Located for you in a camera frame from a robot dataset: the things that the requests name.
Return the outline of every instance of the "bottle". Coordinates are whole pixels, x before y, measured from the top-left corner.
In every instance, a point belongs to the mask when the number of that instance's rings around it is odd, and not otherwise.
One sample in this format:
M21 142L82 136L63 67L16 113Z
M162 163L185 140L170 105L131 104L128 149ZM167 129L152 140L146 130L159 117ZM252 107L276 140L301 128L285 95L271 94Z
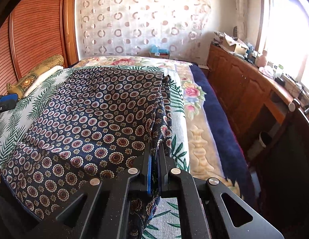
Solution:
M263 54L259 57L259 59L256 62L256 66L265 67L267 65L267 51L263 49Z

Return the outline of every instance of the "silver screw head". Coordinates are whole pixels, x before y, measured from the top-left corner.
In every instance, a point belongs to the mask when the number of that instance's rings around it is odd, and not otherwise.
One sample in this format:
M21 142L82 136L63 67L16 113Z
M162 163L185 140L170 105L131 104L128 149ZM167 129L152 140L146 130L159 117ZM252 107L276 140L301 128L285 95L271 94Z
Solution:
M295 111L296 106L295 106L294 102L291 102L290 104L288 104L288 109L289 109L291 112L294 112L294 111Z
M212 177L212 178L209 179L209 183L211 185L218 185L219 184L219 180L217 178L215 178L215 177Z
M138 172L138 169L137 168L129 168L128 172L130 174L136 174Z
M179 168L172 168L171 169L171 173L172 174L180 174L181 173L181 170Z
M100 180L99 180L98 178L93 178L93 179L90 180L89 183L90 183L90 185L92 185L92 186L96 186L96 185L99 185Z

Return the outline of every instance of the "cardboard box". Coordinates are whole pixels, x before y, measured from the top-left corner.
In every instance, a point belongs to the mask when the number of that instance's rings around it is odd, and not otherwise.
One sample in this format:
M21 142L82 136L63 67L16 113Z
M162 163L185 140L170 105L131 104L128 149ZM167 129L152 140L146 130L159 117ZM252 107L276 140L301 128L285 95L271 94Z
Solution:
M149 52L149 57L152 58L162 58L162 59L169 59L170 55L169 54L162 54L162 53L150 53Z
M239 55L244 56L246 51L248 50L248 46L244 44L239 38L237 41L232 39L229 35L225 34L225 39L222 42L222 46L224 46L227 50L237 53Z

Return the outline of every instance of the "pink rose pattern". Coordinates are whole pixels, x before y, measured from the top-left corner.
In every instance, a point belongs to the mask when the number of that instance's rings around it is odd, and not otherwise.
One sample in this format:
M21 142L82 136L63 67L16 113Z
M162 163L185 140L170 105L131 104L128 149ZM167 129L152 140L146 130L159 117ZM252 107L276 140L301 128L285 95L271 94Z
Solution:
M129 59L129 58L123 58L117 61L112 62L111 66L132 66L134 65L135 60Z
M196 88L186 88L185 94L189 97L198 97L200 96L200 91Z

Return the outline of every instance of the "pillow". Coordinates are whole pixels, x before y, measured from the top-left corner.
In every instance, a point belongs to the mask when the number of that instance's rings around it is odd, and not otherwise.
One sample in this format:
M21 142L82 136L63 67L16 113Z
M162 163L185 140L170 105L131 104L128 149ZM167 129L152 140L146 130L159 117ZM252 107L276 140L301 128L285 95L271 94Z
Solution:
M28 96L32 91L34 91L42 82L44 82L48 77L50 77L51 75L53 75L55 72L57 72L58 70L63 69L62 66L55 66L51 69L49 69L47 72L41 74L35 82L33 82L33 84L27 89L27 91L24 93L23 98L25 98L26 96Z
M52 57L45 59L43 62L39 63L31 71L29 71L29 73L35 72L37 69L42 68L42 67L47 67L48 69L51 69L54 66L63 65L63 63L64 63L64 58L62 55L54 55Z
M43 62L39 63L32 70L26 74L26 76L22 77L17 81L15 85L11 85L10 83L6 84L7 94L16 93L21 99L25 93L25 91L30 88L32 83L43 73L47 72L50 68L53 68L57 65L62 65L64 63L64 58L61 55L55 55L45 59Z

